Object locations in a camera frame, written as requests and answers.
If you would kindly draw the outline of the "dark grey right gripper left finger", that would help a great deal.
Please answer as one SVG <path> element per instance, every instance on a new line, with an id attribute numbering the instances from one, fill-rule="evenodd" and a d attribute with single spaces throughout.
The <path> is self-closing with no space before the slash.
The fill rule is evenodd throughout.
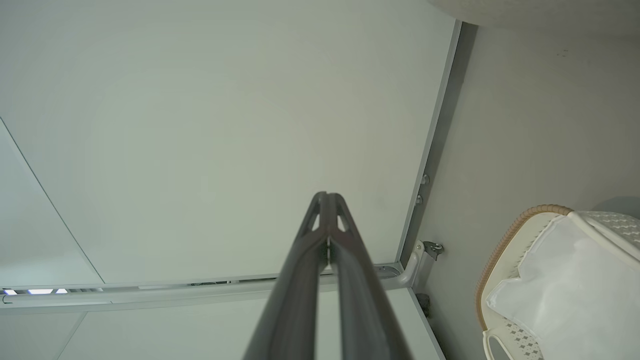
<path id="1" fill-rule="evenodd" d="M 313 360 L 320 274 L 329 264 L 329 194 L 311 199 L 243 355 L 245 360 Z"/>

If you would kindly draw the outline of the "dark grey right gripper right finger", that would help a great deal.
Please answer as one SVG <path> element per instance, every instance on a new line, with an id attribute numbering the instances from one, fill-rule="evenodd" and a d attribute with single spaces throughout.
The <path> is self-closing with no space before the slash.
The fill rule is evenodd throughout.
<path id="1" fill-rule="evenodd" d="M 411 360 L 412 354 L 345 198 L 328 196 L 330 260 L 344 360 Z"/>

